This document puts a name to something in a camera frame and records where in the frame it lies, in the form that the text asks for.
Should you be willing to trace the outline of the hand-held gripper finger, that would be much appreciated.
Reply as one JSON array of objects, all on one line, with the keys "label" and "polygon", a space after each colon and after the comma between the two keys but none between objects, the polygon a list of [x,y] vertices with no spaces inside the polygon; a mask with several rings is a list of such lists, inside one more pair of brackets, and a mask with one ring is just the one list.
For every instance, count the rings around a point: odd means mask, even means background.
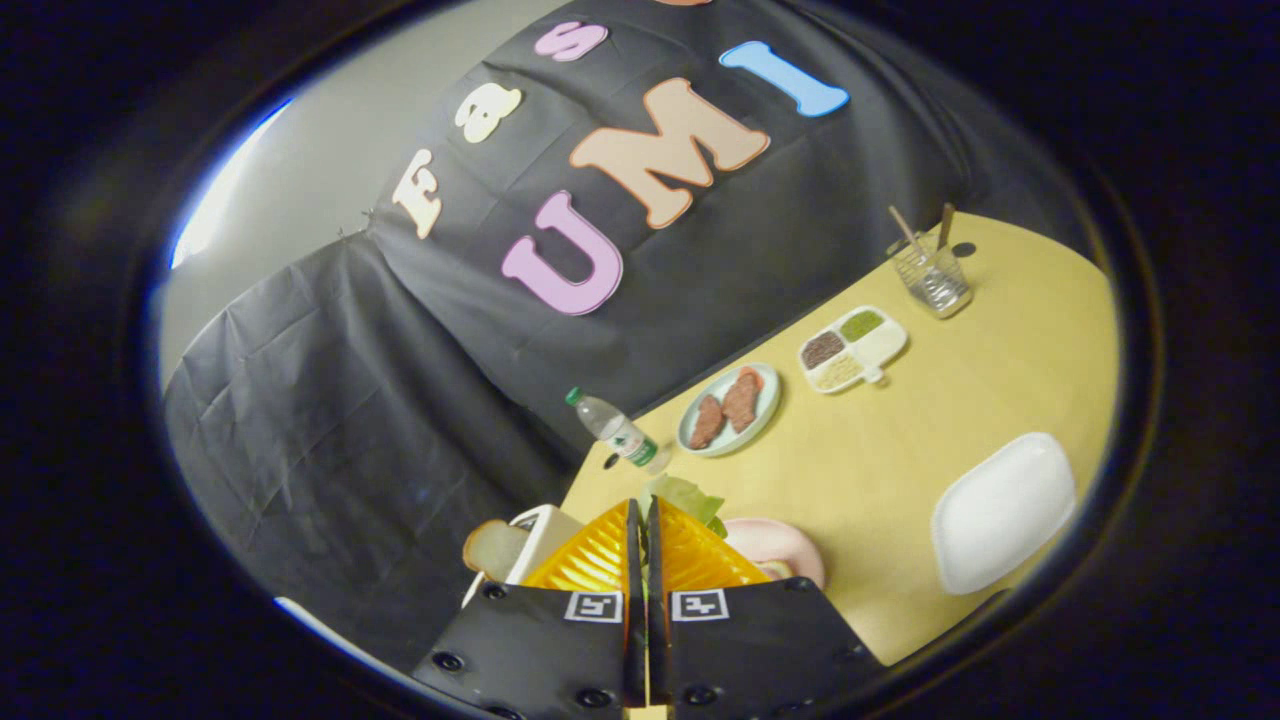
[{"label": "hand-held gripper finger", "polygon": [[659,497],[646,559],[650,700],[672,714],[832,714],[886,673],[813,579],[769,579]]},{"label": "hand-held gripper finger", "polygon": [[626,714],[646,702],[640,512],[626,500],[520,583],[484,582],[413,679],[489,714]]}]

